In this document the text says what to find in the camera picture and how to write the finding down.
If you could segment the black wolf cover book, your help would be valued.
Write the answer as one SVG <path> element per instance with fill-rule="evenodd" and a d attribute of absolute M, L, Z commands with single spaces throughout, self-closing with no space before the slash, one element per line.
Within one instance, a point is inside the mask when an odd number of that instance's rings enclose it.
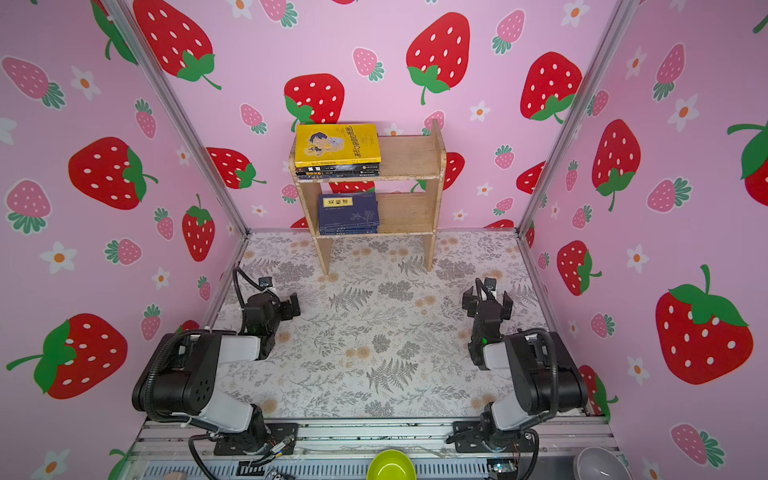
<path fill-rule="evenodd" d="M 379 163 L 367 163 L 367 164 L 347 164 L 347 165 L 323 165 L 323 166 L 308 166 L 297 167 L 295 172 L 309 173 L 309 172 L 377 172 L 380 173 Z"/>

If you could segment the yellow cartoon cover book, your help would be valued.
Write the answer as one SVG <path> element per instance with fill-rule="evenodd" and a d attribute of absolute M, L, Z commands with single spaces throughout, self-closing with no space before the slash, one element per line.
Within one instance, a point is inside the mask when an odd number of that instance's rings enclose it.
<path fill-rule="evenodd" d="M 381 162 L 373 124 L 305 124 L 296 128 L 297 168 Z"/>

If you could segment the purple-navy book yellow label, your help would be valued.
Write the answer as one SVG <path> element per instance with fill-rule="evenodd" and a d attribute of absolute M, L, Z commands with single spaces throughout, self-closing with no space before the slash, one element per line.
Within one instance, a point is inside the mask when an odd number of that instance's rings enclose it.
<path fill-rule="evenodd" d="M 374 192 L 321 194 L 318 225 L 321 231 L 376 229 L 380 224 Z"/>

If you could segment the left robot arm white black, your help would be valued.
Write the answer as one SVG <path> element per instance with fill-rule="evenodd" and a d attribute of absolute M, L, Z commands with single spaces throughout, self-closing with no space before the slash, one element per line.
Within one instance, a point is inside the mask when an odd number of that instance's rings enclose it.
<path fill-rule="evenodd" d="M 268 424 L 261 407 L 216 385 L 217 372 L 226 364 L 267 359 L 281 323 L 298 317 L 301 307 L 295 293 L 280 299 L 270 277 L 253 280 L 235 267 L 232 280 L 240 329 L 164 335 L 133 389 L 132 405 L 156 423 L 202 429 L 191 441 L 213 442 L 216 456 L 255 455 L 264 462 L 292 453 L 298 425 Z"/>

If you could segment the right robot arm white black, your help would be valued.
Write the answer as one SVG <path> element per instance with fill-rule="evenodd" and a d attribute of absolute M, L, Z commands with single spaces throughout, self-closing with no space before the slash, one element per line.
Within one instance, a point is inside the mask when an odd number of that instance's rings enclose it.
<path fill-rule="evenodd" d="M 475 421 L 455 422 L 445 442 L 460 453 L 506 452 L 535 445 L 533 428 L 561 412 L 582 409 L 588 388 L 562 339 L 542 328 L 503 334 L 514 302 L 497 297 L 496 280 L 476 279 L 462 295 L 462 309 L 473 319 L 467 345 L 482 371 L 511 375 L 513 393 L 486 404 Z"/>

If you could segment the black antler cover book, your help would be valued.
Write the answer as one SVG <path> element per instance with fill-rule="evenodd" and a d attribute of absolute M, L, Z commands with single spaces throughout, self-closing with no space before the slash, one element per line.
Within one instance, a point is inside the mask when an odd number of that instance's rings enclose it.
<path fill-rule="evenodd" d="M 379 174 L 377 172 L 350 172 L 350 171 L 344 171 L 344 172 L 309 172 L 309 173 L 303 173 L 298 172 L 296 174 L 297 178 L 304 181 L 309 180 L 335 180 L 335 179 L 359 179 L 359 178 L 375 178 L 378 177 Z"/>

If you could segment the blue book yellow label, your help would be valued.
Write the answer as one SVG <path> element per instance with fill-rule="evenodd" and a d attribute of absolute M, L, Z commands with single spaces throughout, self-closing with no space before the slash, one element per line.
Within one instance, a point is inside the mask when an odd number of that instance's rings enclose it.
<path fill-rule="evenodd" d="M 321 235 L 367 235 L 377 234 L 378 225 L 363 225 L 353 227 L 321 227 L 319 233 Z"/>

